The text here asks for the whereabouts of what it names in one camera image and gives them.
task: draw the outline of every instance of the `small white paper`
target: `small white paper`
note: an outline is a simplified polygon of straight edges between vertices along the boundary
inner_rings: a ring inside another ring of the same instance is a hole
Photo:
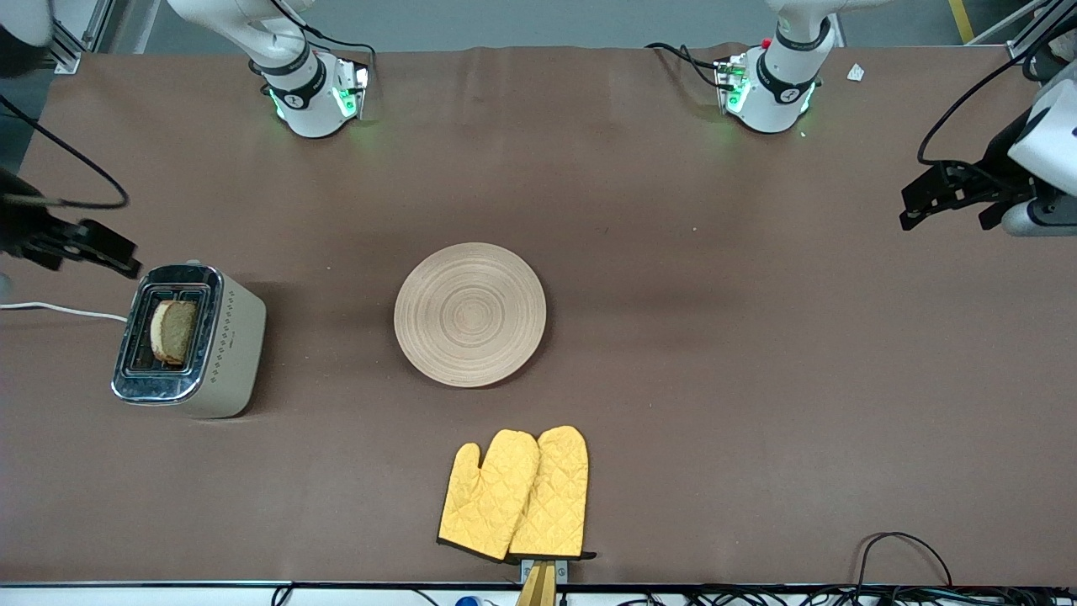
[[[861,67],[861,64],[853,64],[853,69],[849,70],[849,75],[845,77],[852,80],[853,82],[864,80],[864,68]]]

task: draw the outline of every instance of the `oven mitt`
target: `oven mitt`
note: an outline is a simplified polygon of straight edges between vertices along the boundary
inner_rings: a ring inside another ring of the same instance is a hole
[[[588,559],[584,549],[587,443],[575,427],[538,437],[538,474],[508,551],[514,559]]]
[[[503,561],[537,469],[538,445],[523,432],[498,432],[481,464],[478,445],[461,447],[449,475],[437,542]]]

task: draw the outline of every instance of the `toaster slot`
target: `toaster slot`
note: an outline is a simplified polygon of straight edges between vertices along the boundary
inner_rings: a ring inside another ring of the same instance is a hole
[[[139,326],[135,327],[138,336],[137,340],[132,341],[131,352],[128,356],[128,370],[132,372],[146,372],[146,374],[173,374],[173,372],[184,372],[191,365],[191,351],[195,348],[198,341],[198,325],[200,323],[202,308],[204,308],[204,297],[205,292],[202,290],[195,290],[191,287],[177,287],[177,286],[156,286],[151,287],[142,296],[140,301],[138,314]],[[184,365],[169,365],[165,364],[153,355],[153,347],[150,342],[150,327],[153,324],[153,314],[157,310],[157,306],[160,305],[163,300],[191,300],[196,302],[198,310],[195,312],[195,327],[194,333],[191,337],[191,343],[187,346],[187,362]]]

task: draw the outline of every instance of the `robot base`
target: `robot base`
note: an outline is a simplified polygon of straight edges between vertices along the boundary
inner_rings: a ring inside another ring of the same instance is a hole
[[[286,98],[278,99],[271,91],[269,95],[277,105],[277,115],[288,123],[289,128],[300,137],[311,139],[336,132],[353,117],[361,119],[369,82],[369,73],[365,67],[356,69],[352,61],[331,53],[318,52],[316,56],[324,64],[330,76],[310,98],[306,108],[293,109]]]
[[[718,107],[723,113],[730,113],[740,118],[745,126],[760,132],[781,132],[797,121],[801,113],[808,111],[811,95],[815,91],[812,84],[802,100],[798,102],[780,103],[773,93],[759,82],[756,65],[764,50],[760,46],[749,48],[742,55],[729,58],[728,62],[715,68],[716,82],[733,86],[732,90],[718,89]]]

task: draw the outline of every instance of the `gray floor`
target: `gray floor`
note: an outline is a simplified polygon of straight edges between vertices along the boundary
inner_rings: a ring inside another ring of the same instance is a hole
[[[974,29],[982,31],[1022,0],[966,0]],[[152,6],[129,0],[128,13]],[[144,45],[152,54],[238,53],[224,38],[180,18],[167,0],[156,14],[125,15],[121,52]],[[153,18],[146,29],[146,15]],[[325,33],[373,44],[379,51],[453,51],[473,46],[640,47],[649,42],[711,46],[754,43],[773,34],[774,15],[763,0],[319,0],[304,17]],[[897,0],[880,9],[843,14],[850,46],[960,44],[947,0]],[[44,104],[51,73],[0,82],[31,115]],[[17,170],[30,128],[0,116],[0,165]]]

